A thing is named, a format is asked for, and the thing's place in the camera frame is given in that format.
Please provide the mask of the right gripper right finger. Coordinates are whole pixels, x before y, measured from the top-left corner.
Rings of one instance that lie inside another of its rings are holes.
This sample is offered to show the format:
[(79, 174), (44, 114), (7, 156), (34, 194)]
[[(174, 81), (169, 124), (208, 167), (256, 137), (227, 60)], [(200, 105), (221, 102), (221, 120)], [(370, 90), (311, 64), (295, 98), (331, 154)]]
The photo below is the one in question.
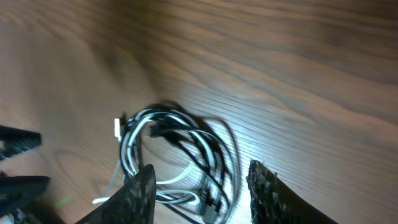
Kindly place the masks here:
[(336, 224), (259, 161), (250, 162), (246, 180), (253, 224)]

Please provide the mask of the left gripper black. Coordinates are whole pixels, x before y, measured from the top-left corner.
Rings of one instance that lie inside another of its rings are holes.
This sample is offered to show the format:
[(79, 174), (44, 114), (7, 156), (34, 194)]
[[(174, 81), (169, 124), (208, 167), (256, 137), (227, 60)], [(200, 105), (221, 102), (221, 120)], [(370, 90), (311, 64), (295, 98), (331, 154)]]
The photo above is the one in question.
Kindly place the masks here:
[[(40, 133), (1, 125), (1, 160), (10, 159), (42, 144)], [(1, 224), (65, 224), (39, 197), (50, 177), (1, 176)]]

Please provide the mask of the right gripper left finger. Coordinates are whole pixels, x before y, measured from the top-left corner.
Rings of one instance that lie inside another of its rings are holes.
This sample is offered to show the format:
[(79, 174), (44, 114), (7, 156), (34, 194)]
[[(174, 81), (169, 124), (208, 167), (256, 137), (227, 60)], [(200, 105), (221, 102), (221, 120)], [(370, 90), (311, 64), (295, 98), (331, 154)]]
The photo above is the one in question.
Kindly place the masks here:
[(153, 224), (155, 197), (155, 170), (148, 164), (105, 203), (78, 222), (81, 224)]

